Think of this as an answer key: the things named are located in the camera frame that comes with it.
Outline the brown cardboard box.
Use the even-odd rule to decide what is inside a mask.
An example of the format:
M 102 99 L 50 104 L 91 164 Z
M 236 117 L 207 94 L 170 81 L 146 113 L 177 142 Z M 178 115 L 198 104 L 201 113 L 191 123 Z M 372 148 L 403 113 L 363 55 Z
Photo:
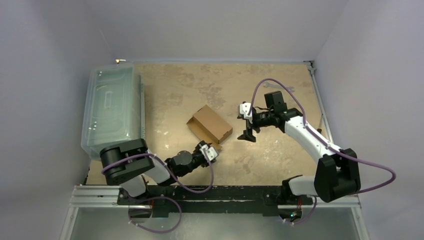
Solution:
M 211 144 L 218 151 L 233 133 L 233 127 L 208 105 L 196 111 L 186 125 L 200 141 Z

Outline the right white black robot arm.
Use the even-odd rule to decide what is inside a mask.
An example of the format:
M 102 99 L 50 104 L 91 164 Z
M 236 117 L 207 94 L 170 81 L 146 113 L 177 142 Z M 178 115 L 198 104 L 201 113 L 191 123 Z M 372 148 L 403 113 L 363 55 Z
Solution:
M 303 195 L 320 198 L 329 203 L 361 189 L 356 153 L 331 144 L 320 132 L 310 126 L 297 108 L 288 108 L 281 91 L 264 95 L 266 108 L 257 111 L 250 102 L 238 106 L 238 119 L 246 122 L 239 140 L 256 142 L 253 132 L 276 127 L 294 139 L 316 162 L 314 176 L 297 175 L 282 181 L 278 200 L 294 203 Z

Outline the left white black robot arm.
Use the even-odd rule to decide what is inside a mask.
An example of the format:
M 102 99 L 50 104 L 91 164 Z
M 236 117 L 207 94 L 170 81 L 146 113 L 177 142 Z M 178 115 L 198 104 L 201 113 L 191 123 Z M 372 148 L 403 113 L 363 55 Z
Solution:
M 138 205 L 146 203 L 149 191 L 144 176 L 159 186 L 178 182 L 179 177 L 198 167 L 210 167 L 216 162 L 219 150 L 205 141 L 199 142 L 193 152 L 180 151 L 177 155 L 161 160 L 149 150 L 143 138 L 130 140 L 102 149 L 99 153 L 101 173 L 109 186 L 120 186 Z

